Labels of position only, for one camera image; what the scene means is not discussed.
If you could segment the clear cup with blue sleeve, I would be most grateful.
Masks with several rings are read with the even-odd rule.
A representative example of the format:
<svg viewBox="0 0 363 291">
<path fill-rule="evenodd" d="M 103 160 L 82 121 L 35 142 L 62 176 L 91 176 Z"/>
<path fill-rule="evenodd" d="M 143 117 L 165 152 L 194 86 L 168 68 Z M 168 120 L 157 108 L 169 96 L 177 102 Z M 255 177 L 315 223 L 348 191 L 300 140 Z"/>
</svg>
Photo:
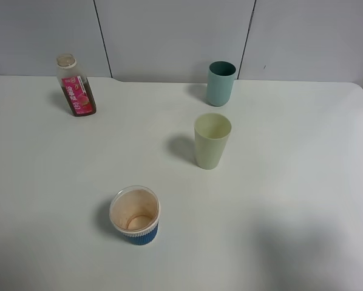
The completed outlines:
<svg viewBox="0 0 363 291">
<path fill-rule="evenodd" d="M 144 186 L 120 190 L 109 206 L 109 219 L 129 243 L 143 246 L 157 236 L 161 204 L 156 194 Z"/>
</svg>

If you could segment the light green plastic cup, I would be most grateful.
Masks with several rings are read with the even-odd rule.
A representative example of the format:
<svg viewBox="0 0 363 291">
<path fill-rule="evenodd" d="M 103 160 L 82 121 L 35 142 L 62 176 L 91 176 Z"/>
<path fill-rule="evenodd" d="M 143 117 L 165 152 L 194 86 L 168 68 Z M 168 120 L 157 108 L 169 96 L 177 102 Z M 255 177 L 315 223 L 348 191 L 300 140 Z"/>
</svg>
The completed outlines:
<svg viewBox="0 0 363 291">
<path fill-rule="evenodd" d="M 196 119 L 195 159 L 200 168 L 211 170 L 218 166 L 231 129 L 229 119 L 219 113 L 207 113 Z"/>
</svg>

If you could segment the drink bottle with pink label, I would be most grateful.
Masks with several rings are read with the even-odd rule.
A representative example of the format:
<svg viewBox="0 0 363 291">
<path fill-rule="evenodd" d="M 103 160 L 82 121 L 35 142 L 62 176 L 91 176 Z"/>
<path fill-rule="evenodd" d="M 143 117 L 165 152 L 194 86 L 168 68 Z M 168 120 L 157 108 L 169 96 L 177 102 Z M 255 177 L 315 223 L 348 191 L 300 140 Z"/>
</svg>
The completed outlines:
<svg viewBox="0 0 363 291">
<path fill-rule="evenodd" d="M 97 112 L 86 74 L 75 57 L 64 53 L 56 58 L 57 79 L 74 116 L 89 116 Z"/>
</svg>

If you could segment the teal plastic cup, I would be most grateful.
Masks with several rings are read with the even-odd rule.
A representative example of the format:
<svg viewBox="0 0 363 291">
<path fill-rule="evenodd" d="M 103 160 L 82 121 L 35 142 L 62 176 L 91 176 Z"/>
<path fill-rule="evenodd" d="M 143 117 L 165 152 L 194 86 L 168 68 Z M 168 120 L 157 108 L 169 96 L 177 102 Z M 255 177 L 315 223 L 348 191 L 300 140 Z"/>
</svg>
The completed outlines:
<svg viewBox="0 0 363 291">
<path fill-rule="evenodd" d="M 235 77 L 236 67 L 230 62 L 209 65 L 206 98 L 211 105 L 221 107 L 229 101 Z"/>
</svg>

